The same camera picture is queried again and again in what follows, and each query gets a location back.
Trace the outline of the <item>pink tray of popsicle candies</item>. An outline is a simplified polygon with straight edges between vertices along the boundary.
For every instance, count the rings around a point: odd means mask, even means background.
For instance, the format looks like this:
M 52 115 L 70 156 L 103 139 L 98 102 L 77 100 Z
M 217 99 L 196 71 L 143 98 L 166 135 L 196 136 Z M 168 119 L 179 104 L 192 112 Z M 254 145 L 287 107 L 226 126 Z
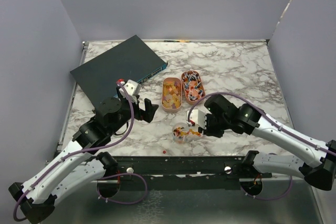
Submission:
M 166 112 L 177 112 L 182 107 L 182 83 L 179 78 L 168 77 L 162 84 L 162 108 Z

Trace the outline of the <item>clear plastic jar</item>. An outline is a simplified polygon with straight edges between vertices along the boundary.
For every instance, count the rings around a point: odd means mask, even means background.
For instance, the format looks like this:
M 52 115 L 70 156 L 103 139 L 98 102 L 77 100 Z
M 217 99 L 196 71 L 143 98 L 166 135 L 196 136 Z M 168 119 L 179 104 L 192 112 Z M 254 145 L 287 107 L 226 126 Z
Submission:
M 177 123 L 173 126 L 173 140 L 177 143 L 189 143 L 191 136 L 189 135 L 189 125 L 186 123 Z

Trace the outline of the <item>pink tray of lollipops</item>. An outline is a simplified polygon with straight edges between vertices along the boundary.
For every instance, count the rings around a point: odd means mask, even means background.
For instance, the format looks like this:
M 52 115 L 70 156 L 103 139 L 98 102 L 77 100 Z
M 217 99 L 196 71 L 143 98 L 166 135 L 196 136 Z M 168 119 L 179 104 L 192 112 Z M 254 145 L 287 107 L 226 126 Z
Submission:
M 205 97 L 205 89 L 200 74 L 196 70 L 185 71 L 181 74 L 181 81 L 186 102 L 195 104 Z

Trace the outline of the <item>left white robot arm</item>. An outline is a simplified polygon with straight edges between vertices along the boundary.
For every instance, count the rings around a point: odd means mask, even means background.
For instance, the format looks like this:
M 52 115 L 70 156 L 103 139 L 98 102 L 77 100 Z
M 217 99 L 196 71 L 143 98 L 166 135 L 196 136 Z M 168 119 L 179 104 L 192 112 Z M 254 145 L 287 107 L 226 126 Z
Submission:
M 16 200 L 14 209 L 22 211 L 24 220 L 40 223 L 73 191 L 96 179 L 119 174 L 117 161 L 101 149 L 123 126 L 131 129 L 134 120 L 153 120 L 159 106 L 145 99 L 145 108 L 141 109 L 138 98 L 119 96 L 102 101 L 95 115 L 43 170 L 24 183 L 10 185 L 8 190 Z

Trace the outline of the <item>dark blue network switch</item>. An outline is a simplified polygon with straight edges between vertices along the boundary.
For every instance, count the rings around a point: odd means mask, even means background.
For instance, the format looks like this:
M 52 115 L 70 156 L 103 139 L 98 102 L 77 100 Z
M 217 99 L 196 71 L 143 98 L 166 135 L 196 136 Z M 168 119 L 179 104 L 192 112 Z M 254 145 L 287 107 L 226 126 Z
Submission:
M 137 35 L 94 57 L 70 73 L 94 107 L 117 96 L 116 82 L 142 84 L 163 71 L 168 63 Z

